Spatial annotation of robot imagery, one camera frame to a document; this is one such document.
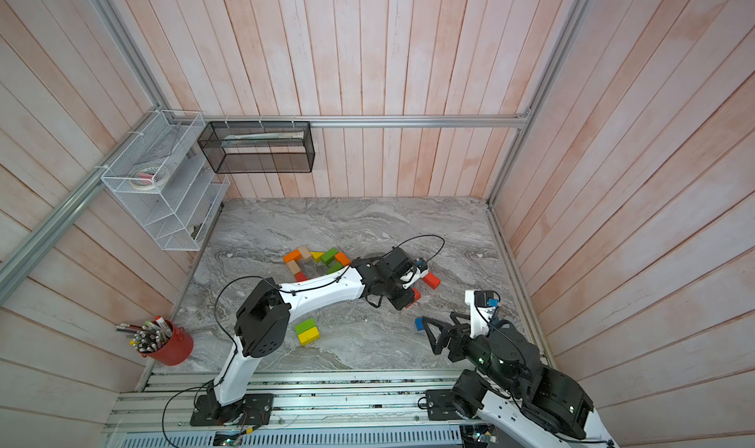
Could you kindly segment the long natural wood block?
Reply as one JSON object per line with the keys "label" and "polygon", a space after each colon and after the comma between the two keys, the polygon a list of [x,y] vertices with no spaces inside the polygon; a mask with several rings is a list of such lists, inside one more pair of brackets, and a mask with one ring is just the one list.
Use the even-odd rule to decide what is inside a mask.
{"label": "long natural wood block", "polygon": [[299,261],[301,261],[301,263],[308,263],[313,260],[313,255],[307,247],[300,247],[298,252],[300,253]]}

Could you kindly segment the small natural wood block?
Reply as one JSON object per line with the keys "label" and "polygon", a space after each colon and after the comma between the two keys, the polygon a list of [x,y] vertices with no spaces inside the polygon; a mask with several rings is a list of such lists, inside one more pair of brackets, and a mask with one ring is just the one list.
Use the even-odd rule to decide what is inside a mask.
{"label": "small natural wood block", "polygon": [[297,275],[302,272],[301,267],[298,265],[297,261],[295,259],[292,259],[292,261],[287,261],[286,263],[288,269],[294,274]]}

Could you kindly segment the long orange block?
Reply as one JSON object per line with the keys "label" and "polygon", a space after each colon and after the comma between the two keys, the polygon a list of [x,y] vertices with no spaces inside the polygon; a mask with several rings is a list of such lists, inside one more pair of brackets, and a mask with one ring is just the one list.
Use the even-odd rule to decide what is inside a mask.
{"label": "long orange block", "polygon": [[298,261],[299,259],[302,259],[302,253],[299,250],[294,250],[283,257],[283,260],[286,263],[290,263],[290,261]]}

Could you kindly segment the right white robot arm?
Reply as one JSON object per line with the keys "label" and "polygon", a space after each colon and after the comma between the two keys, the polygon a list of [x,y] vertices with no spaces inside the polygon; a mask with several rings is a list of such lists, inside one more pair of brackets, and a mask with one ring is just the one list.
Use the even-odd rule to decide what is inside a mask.
{"label": "right white robot arm", "polygon": [[428,392],[428,415],[481,420],[524,447],[615,447],[595,405],[573,378],[546,365],[537,346],[508,319],[452,312],[450,322],[422,318],[431,349],[468,361],[452,389]]}

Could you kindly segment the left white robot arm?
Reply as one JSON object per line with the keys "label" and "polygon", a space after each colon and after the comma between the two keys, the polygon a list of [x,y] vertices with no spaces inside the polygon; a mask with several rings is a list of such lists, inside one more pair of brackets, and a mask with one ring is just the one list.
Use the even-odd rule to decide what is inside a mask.
{"label": "left white robot arm", "polygon": [[419,299],[414,284],[429,273],[428,261],[413,259],[399,247],[378,257],[354,259],[342,269],[296,283],[277,284],[260,278],[236,312],[231,350],[219,375],[208,389],[210,408],[237,406],[261,359],[279,349],[289,322],[341,302],[384,301],[404,310]]}

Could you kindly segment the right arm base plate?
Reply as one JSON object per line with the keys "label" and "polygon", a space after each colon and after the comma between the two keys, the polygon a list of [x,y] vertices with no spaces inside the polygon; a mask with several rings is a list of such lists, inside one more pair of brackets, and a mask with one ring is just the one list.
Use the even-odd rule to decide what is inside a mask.
{"label": "right arm base plate", "polygon": [[430,420],[471,420],[475,417],[468,401],[452,389],[430,389],[424,396]]}

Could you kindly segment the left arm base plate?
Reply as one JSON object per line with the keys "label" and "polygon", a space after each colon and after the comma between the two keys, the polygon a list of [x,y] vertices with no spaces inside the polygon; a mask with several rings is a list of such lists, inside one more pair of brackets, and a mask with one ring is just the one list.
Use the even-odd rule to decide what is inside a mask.
{"label": "left arm base plate", "polygon": [[246,394],[241,400],[221,406],[210,393],[197,399],[190,426],[265,426],[271,418],[274,396]]}

